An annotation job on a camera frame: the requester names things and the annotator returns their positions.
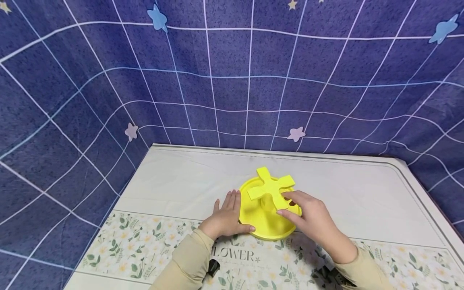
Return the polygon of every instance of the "left hand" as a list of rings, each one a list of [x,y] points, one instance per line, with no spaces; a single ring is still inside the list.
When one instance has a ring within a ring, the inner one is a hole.
[[[220,236],[232,236],[239,233],[254,232],[255,227],[251,225],[242,225],[238,222],[240,203],[240,191],[229,191],[222,207],[219,208],[219,200],[216,200],[213,214],[204,220],[198,229],[212,240]]]

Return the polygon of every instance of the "yellow star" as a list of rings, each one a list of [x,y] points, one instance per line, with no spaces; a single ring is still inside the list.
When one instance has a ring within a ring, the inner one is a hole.
[[[6,2],[0,1],[0,9],[5,11],[6,14],[11,12],[10,8],[8,8],[8,5],[6,5]]]
[[[292,10],[292,9],[295,10],[295,8],[296,8],[295,6],[296,6],[297,3],[298,2],[296,2],[295,0],[291,0],[291,2],[289,4],[287,4],[290,7],[289,10]]]

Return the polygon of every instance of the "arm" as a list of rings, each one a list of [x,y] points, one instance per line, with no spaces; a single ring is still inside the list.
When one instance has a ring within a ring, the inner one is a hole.
[[[287,210],[277,213],[293,222],[310,239],[318,243],[333,259],[337,270],[356,285],[342,285],[345,290],[393,290],[387,277],[366,251],[356,247],[330,217],[325,204],[304,192],[282,193],[302,209],[301,217]]]
[[[214,240],[195,229],[174,250],[171,261],[149,290],[198,290],[208,271]]]
[[[255,230],[251,225],[238,223],[240,203],[240,191],[235,190],[227,194],[221,208],[216,200],[213,214],[182,240],[149,290],[198,290],[208,271],[215,239]]]

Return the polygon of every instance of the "hand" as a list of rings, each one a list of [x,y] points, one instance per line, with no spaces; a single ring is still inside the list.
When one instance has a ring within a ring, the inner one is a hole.
[[[282,193],[286,200],[301,207],[301,217],[288,210],[277,211],[277,214],[294,223],[308,238],[318,243],[338,264],[352,262],[358,255],[358,249],[351,240],[335,225],[327,207],[322,202],[302,191]]]
[[[254,232],[255,228],[253,226],[238,223],[240,203],[240,191],[229,191],[222,207],[219,208],[219,200],[216,200],[214,203],[213,214],[204,220],[198,229],[204,232],[212,240],[215,240],[220,236],[232,236],[238,233]]]

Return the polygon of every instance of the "yellow toy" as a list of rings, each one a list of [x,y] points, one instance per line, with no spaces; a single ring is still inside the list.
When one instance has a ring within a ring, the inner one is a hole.
[[[240,188],[242,202],[239,220],[256,228],[251,233],[257,238],[275,241],[283,239],[295,230],[295,225],[276,213],[286,209],[301,216],[298,205],[290,206],[291,200],[285,200],[282,192],[293,191],[295,185],[290,175],[282,178],[272,177],[266,167],[258,168],[259,177],[245,182]]]

